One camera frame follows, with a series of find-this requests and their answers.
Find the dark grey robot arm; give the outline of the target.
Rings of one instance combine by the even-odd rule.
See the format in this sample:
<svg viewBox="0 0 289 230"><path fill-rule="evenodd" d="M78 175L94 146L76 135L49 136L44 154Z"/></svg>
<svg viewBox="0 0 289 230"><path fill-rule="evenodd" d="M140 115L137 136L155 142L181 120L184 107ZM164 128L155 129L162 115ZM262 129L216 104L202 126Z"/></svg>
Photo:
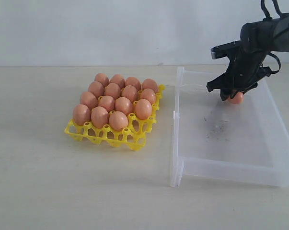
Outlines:
<svg viewBox="0 0 289 230"><path fill-rule="evenodd" d="M277 19L246 23L240 40L213 47L213 59L227 57L230 62L223 74L207 83L207 90L220 90L225 101L256 88L262 78L277 73L263 66L266 56L280 62L274 52L289 52L289 13Z"/></svg>

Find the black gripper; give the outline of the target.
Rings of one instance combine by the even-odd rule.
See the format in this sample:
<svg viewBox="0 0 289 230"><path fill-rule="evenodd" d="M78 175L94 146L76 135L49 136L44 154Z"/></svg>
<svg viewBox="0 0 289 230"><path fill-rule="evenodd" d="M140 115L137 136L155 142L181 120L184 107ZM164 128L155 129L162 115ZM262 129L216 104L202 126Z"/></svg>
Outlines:
<svg viewBox="0 0 289 230"><path fill-rule="evenodd" d="M245 94L258 86L258 81L271 75L270 67L263 67L268 51L247 53L238 48L235 58L230 60L226 75L220 75L206 84L208 92L220 90L220 98L226 101L239 92Z"/></svg>

